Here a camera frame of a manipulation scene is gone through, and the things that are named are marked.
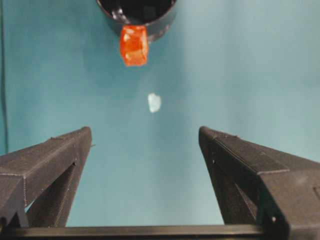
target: orange cube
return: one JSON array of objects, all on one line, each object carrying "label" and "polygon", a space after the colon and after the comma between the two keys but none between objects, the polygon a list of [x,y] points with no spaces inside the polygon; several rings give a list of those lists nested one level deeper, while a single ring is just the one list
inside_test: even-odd
[{"label": "orange cube", "polygon": [[125,65],[142,66],[148,60],[148,34],[145,26],[125,25],[120,35],[120,54]]}]

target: white object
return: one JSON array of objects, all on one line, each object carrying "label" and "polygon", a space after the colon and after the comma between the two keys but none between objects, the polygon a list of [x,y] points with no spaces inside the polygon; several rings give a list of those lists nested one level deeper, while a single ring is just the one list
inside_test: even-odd
[{"label": "white object", "polygon": [[152,92],[148,95],[148,103],[150,112],[156,113],[161,107],[161,97]]}]

